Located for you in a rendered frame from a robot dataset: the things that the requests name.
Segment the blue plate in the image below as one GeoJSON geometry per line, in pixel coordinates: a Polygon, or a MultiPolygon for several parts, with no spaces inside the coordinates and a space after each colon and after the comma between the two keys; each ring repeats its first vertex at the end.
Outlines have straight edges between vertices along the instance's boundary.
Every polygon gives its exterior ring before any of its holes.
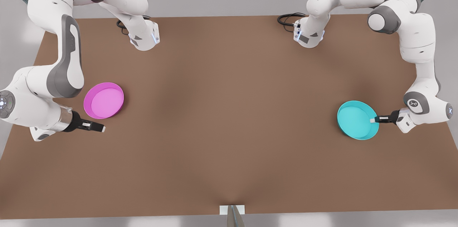
{"type": "Polygon", "coordinates": [[[379,123],[370,122],[370,119],[376,116],[375,110],[366,103],[349,100],[338,109],[337,124],[348,137],[368,140],[379,131],[379,123]]]}

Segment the pink plate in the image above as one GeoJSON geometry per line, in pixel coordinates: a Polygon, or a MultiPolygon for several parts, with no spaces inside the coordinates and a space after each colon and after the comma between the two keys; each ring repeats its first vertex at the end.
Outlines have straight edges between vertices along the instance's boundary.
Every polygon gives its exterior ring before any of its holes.
{"type": "Polygon", "coordinates": [[[86,114],[95,119],[110,118],[124,105],[122,88],[111,82],[100,83],[92,87],[85,95],[83,107],[86,114]]]}

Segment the silver frame post with foot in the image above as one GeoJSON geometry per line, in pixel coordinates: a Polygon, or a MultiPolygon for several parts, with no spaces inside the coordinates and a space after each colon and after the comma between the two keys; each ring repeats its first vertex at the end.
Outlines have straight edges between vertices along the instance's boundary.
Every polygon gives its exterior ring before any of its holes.
{"type": "Polygon", "coordinates": [[[227,227],[245,227],[242,215],[245,214],[245,205],[221,205],[219,214],[227,216],[227,227]]]}

